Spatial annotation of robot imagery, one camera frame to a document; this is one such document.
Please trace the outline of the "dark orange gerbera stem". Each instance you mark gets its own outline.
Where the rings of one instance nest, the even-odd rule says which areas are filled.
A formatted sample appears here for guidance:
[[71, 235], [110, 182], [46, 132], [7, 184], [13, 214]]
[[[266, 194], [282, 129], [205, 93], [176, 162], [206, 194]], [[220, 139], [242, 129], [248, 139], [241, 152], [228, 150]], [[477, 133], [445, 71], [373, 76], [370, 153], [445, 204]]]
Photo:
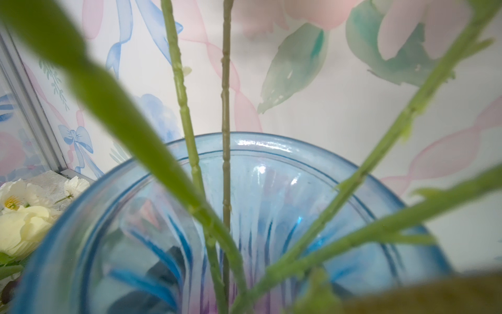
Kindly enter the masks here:
[[224, 0], [222, 45], [222, 148], [223, 148], [223, 222], [231, 230], [231, 152], [230, 152], [230, 51], [232, 0]]

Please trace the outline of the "blue purple glass vase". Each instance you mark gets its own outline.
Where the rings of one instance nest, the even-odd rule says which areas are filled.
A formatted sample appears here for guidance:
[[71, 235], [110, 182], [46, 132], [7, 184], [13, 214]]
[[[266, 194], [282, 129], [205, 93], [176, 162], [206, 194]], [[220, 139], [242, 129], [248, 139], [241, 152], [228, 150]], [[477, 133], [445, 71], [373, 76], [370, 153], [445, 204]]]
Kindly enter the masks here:
[[[222, 216], [222, 136], [196, 137], [209, 204]], [[265, 277], [358, 166], [264, 133], [231, 135], [231, 235], [249, 289]], [[373, 177], [302, 254], [397, 213]], [[324, 263], [341, 298], [452, 274], [437, 245], [369, 243]], [[49, 231], [8, 313], [217, 313], [202, 227], [135, 160], [98, 179]]]

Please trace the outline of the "orange poppy stem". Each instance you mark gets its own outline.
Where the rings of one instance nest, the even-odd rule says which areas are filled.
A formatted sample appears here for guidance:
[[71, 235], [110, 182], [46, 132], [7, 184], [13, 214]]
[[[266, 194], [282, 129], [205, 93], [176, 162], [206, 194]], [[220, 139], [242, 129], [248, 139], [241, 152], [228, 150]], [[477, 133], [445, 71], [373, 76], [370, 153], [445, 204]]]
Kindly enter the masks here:
[[394, 123], [383, 135], [369, 156], [364, 160], [358, 170], [347, 180], [338, 185], [338, 195], [320, 214], [319, 218], [312, 223], [311, 227], [302, 238], [289, 250], [276, 264], [271, 265], [265, 273], [265, 277], [249, 292], [235, 299], [231, 307], [231, 313], [243, 313], [252, 308], [265, 293], [268, 293], [276, 285], [287, 278], [295, 276], [310, 268], [318, 266], [354, 247], [366, 243], [370, 237], [376, 235], [377, 223], [374, 222], [365, 228], [359, 229], [323, 249], [319, 249], [307, 256], [302, 256], [306, 248], [315, 240], [317, 235], [325, 229], [338, 211], [345, 205], [353, 193], [362, 185], [367, 176], [380, 164], [389, 150], [410, 129], [414, 119], [422, 114], [431, 100], [440, 89], [441, 85], [451, 76], [454, 68], [470, 54], [481, 51], [490, 45], [489, 40], [479, 41], [481, 33], [501, 10], [500, 1], [470, 1], [469, 6], [473, 10], [472, 17], [464, 30], [445, 52], [443, 57], [411, 98], [407, 106], [401, 111]]

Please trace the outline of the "cream yellow rose stem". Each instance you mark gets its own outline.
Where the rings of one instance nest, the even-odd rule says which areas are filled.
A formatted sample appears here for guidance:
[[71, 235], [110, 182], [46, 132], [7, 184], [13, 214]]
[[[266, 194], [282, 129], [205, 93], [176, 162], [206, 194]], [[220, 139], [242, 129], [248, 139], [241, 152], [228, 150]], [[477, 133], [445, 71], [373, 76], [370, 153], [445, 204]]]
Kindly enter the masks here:
[[61, 213], [43, 206], [1, 214], [1, 279], [20, 273]]

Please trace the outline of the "pink carnation stem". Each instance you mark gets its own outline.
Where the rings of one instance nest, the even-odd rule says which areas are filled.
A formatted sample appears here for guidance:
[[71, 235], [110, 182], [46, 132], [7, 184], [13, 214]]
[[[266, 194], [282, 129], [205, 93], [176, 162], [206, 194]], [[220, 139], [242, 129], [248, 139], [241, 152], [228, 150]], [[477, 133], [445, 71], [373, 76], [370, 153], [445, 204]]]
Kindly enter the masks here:
[[[176, 96], [178, 104], [180, 106], [180, 116], [182, 120], [184, 138], [188, 149], [192, 179], [201, 194], [205, 195], [202, 172], [199, 166], [199, 154], [196, 147], [195, 135], [193, 133], [186, 87], [184, 85], [184, 73], [179, 48], [178, 31], [176, 30], [176, 22], [173, 15], [172, 2], [169, 0], [162, 0], [161, 8], [166, 25], [166, 34], [174, 74]], [[209, 262], [209, 269], [213, 280], [213, 289], [216, 298], [217, 310], [218, 313], [227, 313], [228, 303], [225, 295], [222, 275], [220, 272], [220, 263], [216, 248], [216, 240], [210, 235], [209, 229], [207, 229], [206, 227], [203, 227], [203, 234], [205, 238], [205, 248]]]

